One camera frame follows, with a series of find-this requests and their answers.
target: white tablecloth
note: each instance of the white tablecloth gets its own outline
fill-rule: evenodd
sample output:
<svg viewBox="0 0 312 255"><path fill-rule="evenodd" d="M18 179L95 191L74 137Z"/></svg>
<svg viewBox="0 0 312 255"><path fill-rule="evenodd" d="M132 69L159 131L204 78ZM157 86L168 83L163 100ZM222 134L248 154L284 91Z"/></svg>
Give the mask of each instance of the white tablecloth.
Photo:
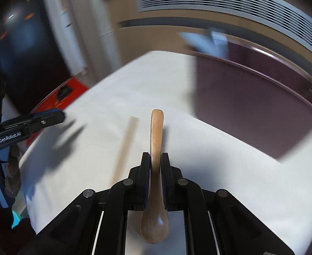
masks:
<svg viewBox="0 0 312 255"><path fill-rule="evenodd" d="M195 58L149 52L91 88L66 109L65 123L45 129L20 161L31 223L42 230L84 189L112 186L131 116L139 119L119 180L149 151L150 115L164 111L164 152L201 188L225 188L296 255L312 240L312 130L280 160L194 117ZM181 212L158 245L138 234L129 212L126 254L185 254Z"/></svg>

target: air vent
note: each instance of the air vent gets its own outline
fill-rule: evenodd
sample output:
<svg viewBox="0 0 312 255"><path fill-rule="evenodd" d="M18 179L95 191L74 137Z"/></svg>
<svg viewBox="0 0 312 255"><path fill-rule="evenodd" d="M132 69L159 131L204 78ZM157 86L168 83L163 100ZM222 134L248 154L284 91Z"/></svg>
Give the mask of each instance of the air vent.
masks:
<svg viewBox="0 0 312 255"><path fill-rule="evenodd" d="M312 18L283 0L138 0L140 11L201 9L241 16L274 28L312 52Z"/></svg>

